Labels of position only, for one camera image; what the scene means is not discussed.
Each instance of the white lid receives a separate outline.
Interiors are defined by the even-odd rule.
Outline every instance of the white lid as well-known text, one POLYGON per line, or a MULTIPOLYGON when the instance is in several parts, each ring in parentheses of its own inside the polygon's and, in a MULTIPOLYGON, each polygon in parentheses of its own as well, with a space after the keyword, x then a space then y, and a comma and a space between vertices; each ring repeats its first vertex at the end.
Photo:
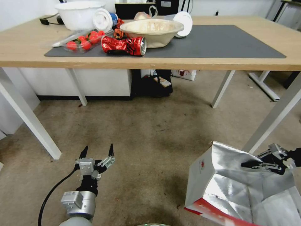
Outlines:
POLYGON ((93 16, 93 24, 97 30, 102 30, 106 33, 112 29, 113 20, 107 10, 100 8, 95 12, 93 16))
POLYGON ((191 32, 192 29, 192 18, 189 13, 187 12, 178 12, 175 17, 173 18, 174 21, 180 22, 181 24, 184 25, 184 30, 179 31, 176 34, 176 37, 178 38, 183 38, 191 32))

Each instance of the desk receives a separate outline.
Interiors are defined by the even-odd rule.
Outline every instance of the desk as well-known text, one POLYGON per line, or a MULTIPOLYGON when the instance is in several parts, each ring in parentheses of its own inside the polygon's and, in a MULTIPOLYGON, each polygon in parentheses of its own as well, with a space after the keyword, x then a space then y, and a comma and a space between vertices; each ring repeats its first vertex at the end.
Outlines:
MULTIPOLYGON (((297 31, 259 17, 204 16, 193 17, 193 23, 196 25, 236 25, 287 57, 284 59, 124 57, 122 61, 116 60, 115 57, 45 57, 44 54, 51 49, 51 43, 66 37, 71 31, 68 31, 64 26, 41 25, 36 19, 0 33, 0 67, 66 68, 70 81, 83 105, 87 104, 87 101, 72 68, 227 70, 212 102, 213 108, 217 107, 235 70, 301 70, 301 34, 297 31)), ((0 70, 0 92, 50 155, 54 159, 58 159, 61 155, 59 148, 16 91, 3 69, 0 70)), ((253 153, 300 98, 301 76, 299 75, 263 120, 243 150, 253 153)))

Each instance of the paper bowl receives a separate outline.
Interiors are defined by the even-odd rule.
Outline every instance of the paper bowl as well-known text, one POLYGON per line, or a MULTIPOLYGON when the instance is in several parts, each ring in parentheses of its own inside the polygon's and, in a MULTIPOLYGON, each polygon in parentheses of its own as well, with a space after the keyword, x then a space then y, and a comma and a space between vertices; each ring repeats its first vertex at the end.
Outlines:
POLYGON ((175 34, 184 29, 183 24, 164 19, 143 19, 122 24, 120 29, 130 38, 145 37, 147 48, 166 46, 175 34))

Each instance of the white plastic bowl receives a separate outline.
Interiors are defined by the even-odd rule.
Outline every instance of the white plastic bowl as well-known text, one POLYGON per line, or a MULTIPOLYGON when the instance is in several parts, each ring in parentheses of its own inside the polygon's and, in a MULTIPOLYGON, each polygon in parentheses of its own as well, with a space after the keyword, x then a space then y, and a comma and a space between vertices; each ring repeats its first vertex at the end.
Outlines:
POLYGON ((55 8, 69 30, 94 29, 93 15, 99 8, 104 8, 105 2, 77 1, 59 3, 55 8))
POLYGON ((122 24, 120 29, 130 38, 145 37, 147 48, 166 46, 175 34, 184 29, 183 24, 164 19, 143 19, 122 24))

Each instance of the crushed soda can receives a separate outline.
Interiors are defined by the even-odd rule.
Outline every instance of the crushed soda can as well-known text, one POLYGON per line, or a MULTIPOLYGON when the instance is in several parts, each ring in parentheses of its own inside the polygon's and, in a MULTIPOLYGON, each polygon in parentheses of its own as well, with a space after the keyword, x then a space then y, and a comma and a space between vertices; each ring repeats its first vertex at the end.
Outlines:
POLYGON ((133 56, 144 56, 146 52, 146 40, 144 37, 116 40, 104 36, 101 40, 101 46, 105 53, 124 51, 133 56))

